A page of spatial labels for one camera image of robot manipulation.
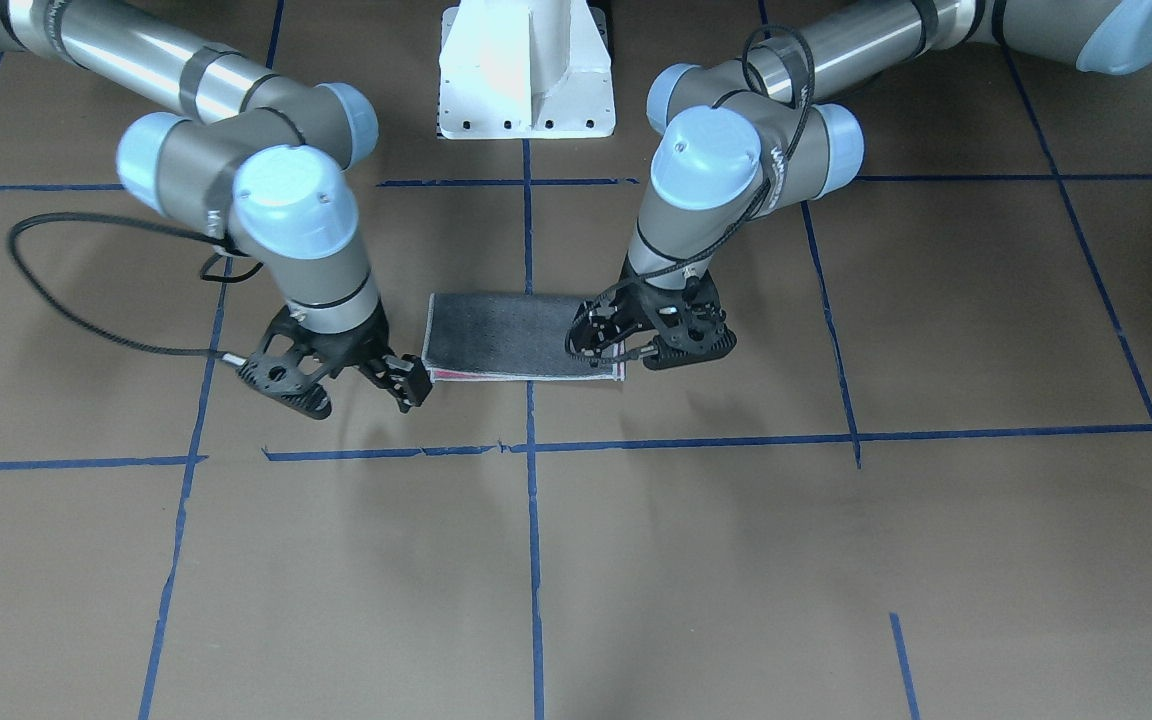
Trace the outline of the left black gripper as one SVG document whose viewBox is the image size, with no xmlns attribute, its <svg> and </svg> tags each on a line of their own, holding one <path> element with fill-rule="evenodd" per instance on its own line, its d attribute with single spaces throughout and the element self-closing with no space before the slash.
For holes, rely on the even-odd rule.
<svg viewBox="0 0 1152 720">
<path fill-rule="evenodd" d="M 653 331 L 666 346 L 726 346 L 726 311 L 712 274 L 685 279 L 681 290 L 664 290 L 641 281 L 630 263 L 620 278 L 628 281 L 607 306 L 579 305 L 564 338 L 564 351 L 589 366 L 645 361 L 659 354 L 657 340 L 626 348 L 631 334 Z"/>
</svg>

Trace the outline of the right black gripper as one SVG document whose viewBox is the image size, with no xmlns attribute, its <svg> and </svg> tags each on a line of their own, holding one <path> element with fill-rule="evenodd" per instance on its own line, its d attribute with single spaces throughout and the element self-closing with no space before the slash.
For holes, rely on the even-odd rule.
<svg viewBox="0 0 1152 720">
<path fill-rule="evenodd" d="M 389 323 L 382 306 L 378 306 L 366 323 L 334 334 L 306 329 L 305 324 L 297 323 L 291 310 L 283 306 L 282 333 L 310 347 L 329 366 L 329 377 L 338 378 L 348 367 L 358 369 L 369 382 L 396 401 L 399 414 L 424 406 L 433 391 L 433 379 L 420 356 L 392 356 L 391 363 L 384 363 L 385 357 L 392 355 L 392 348 Z"/>
</svg>

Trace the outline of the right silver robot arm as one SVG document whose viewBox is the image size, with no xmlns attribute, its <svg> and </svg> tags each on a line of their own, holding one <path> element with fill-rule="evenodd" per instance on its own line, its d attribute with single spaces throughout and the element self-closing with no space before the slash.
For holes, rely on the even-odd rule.
<svg viewBox="0 0 1152 720">
<path fill-rule="evenodd" d="M 402 414 L 433 382 L 396 354 L 346 172 L 378 143 L 356 88 L 306 86 L 123 1 L 0 1 L 0 53 L 54 58 L 160 105 L 116 147 L 124 190 L 161 217 L 120 225 L 194 240 L 214 258 L 250 258 L 285 300 L 248 356 L 202 355 L 251 389 L 324 419 L 323 387 L 356 369 Z"/>
</svg>

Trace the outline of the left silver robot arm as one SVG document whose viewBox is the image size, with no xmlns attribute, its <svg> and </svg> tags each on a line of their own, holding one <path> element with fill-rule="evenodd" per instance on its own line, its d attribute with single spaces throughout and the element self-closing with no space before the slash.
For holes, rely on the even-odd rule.
<svg viewBox="0 0 1152 720">
<path fill-rule="evenodd" d="M 567 354 L 662 370 L 730 353 L 708 273 L 719 247 L 858 176 L 865 141 L 841 92 L 969 41 L 1124 76 L 1152 63 L 1152 1 L 858 1 L 805 29 L 755 29 L 717 67 L 664 69 L 646 99 L 660 143 L 620 279 L 573 316 Z"/>
</svg>

